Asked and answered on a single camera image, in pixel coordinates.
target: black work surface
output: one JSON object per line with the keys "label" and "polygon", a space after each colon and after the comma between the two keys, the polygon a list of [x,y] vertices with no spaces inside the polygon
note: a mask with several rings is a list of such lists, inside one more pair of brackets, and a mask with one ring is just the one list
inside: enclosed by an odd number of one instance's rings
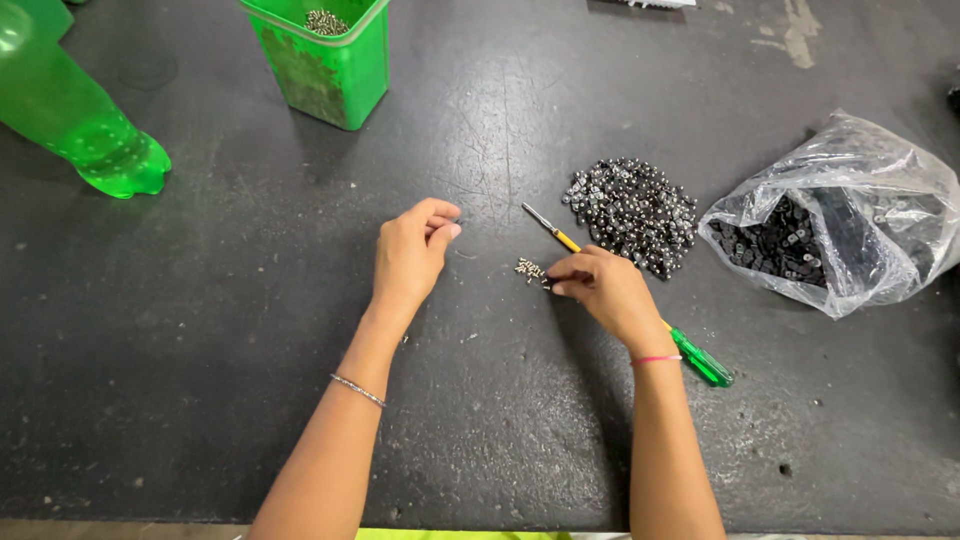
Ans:
{"label": "black work surface", "polygon": [[[355,133],[284,105],[229,0],[76,10],[64,46],[174,171],[114,200],[0,130],[0,516],[249,522],[369,299],[379,224],[432,195],[464,233],[397,351],[364,525],[625,528],[627,358],[513,273],[566,253],[520,202],[586,243],[569,174],[636,156],[703,211],[840,107],[960,165],[960,3],[785,4],[396,0],[393,86]],[[737,374],[686,372],[730,531],[960,534],[952,273],[839,322],[706,243],[648,281]]]}

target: green plastic bottle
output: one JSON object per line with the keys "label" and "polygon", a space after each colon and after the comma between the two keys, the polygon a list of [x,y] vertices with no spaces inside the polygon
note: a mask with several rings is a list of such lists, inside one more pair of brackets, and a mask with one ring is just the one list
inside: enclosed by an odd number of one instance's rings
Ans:
{"label": "green plastic bottle", "polygon": [[170,158],[60,48],[71,22],[60,0],[0,0],[0,122],[108,195],[156,195]]}

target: green container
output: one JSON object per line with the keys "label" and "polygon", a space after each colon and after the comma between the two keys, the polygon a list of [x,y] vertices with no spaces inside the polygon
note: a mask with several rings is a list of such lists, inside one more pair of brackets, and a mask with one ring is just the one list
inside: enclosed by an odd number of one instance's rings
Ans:
{"label": "green container", "polygon": [[108,195],[155,195],[170,159],[60,48],[72,21],[60,0],[0,0],[0,122]]}
{"label": "green container", "polygon": [[[390,87],[390,0],[238,0],[247,10],[287,104],[339,128],[360,129]],[[327,10],[350,30],[336,37],[304,28]]]}

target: plastic bag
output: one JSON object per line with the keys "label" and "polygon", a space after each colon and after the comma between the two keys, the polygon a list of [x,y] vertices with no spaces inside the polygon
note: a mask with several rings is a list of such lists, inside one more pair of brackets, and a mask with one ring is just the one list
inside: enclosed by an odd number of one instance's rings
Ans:
{"label": "plastic bag", "polygon": [[[780,197],[810,212],[827,288],[731,263],[713,220],[766,221]],[[909,298],[960,261],[960,184],[927,151],[878,125],[835,112],[806,144],[717,201],[698,232],[735,272],[834,319]]]}

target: pink string bracelet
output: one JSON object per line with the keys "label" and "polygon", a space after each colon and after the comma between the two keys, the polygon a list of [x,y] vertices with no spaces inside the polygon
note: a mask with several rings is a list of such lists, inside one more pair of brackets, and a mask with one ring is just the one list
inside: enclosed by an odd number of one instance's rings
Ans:
{"label": "pink string bracelet", "polygon": [[646,362],[655,362],[657,360],[682,360],[683,356],[647,356],[646,358],[637,358],[636,360],[631,360],[630,365],[637,367],[638,365]]}

